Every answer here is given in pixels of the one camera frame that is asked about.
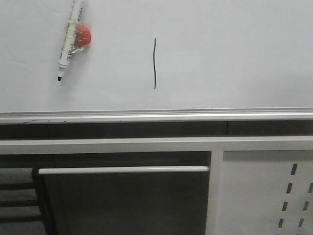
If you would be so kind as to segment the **red round magnet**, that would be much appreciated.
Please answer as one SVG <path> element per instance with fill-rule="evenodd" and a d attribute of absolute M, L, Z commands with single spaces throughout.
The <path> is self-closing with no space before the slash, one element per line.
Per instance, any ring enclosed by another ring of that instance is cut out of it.
<path fill-rule="evenodd" d="M 86 47 L 92 40 L 92 34 L 90 29 L 86 25 L 79 25 L 76 33 L 76 40 L 74 45 L 76 47 Z"/>

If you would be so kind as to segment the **white whiteboard marker pen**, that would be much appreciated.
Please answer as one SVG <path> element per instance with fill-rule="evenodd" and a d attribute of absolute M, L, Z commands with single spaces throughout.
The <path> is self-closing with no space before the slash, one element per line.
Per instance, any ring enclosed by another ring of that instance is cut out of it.
<path fill-rule="evenodd" d="M 66 23 L 62 48 L 59 56 L 58 62 L 58 75 L 57 80 L 61 81 L 66 69 L 68 68 L 72 53 L 74 51 L 74 45 L 76 41 L 77 28 L 82 16 L 82 11 L 84 8 L 84 0 L 74 0 L 71 5 L 71 11 Z"/>

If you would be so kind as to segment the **white whiteboard surface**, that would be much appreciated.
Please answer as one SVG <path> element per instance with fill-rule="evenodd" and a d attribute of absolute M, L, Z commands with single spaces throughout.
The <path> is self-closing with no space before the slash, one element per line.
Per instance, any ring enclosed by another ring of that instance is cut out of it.
<path fill-rule="evenodd" d="M 310 108 L 310 0 L 88 0 L 61 81 L 69 0 L 0 3 L 2 112 Z"/>

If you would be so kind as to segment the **dark grey cabinet panel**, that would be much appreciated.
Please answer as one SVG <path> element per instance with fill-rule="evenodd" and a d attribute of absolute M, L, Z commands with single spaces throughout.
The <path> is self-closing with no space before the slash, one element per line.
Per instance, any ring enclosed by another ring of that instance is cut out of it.
<path fill-rule="evenodd" d="M 60 235 L 203 235 L 209 167 L 42 168 Z"/>

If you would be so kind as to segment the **white perforated metal panel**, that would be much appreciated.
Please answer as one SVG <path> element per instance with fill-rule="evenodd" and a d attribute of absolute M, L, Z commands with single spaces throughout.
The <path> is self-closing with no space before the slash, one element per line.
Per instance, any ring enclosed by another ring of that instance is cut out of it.
<path fill-rule="evenodd" d="M 312 234 L 312 151 L 227 151 L 221 173 L 217 234 Z"/>

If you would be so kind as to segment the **black slatted chair back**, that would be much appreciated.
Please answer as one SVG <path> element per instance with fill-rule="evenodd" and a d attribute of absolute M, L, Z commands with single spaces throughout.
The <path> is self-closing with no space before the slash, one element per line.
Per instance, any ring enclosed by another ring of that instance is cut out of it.
<path fill-rule="evenodd" d="M 31 168 L 0 169 L 0 233 L 46 234 Z"/>

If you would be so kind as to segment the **white metal frame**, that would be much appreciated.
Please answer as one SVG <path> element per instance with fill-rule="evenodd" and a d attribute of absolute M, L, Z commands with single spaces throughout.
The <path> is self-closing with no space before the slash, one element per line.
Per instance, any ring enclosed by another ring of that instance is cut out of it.
<path fill-rule="evenodd" d="M 69 154 L 121 152 L 205 151 L 211 155 L 206 233 L 217 235 L 218 202 L 222 161 L 227 151 L 292 151 L 313 152 L 311 136 L 293 137 L 208 137 L 147 138 L 98 140 L 30 140 L 1 141 L 1 154 Z"/>

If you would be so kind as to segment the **aluminium whiteboard tray rail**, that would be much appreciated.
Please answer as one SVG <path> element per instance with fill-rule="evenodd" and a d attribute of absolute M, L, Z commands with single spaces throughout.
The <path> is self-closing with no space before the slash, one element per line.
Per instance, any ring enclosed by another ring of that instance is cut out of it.
<path fill-rule="evenodd" d="M 58 124 L 107 122 L 182 122 L 182 121 L 241 121 L 241 120 L 311 120 L 311 107 L 298 108 L 221 108 L 165 110 L 103 110 L 103 111 L 44 111 L 2 112 L 0 123 Z"/>

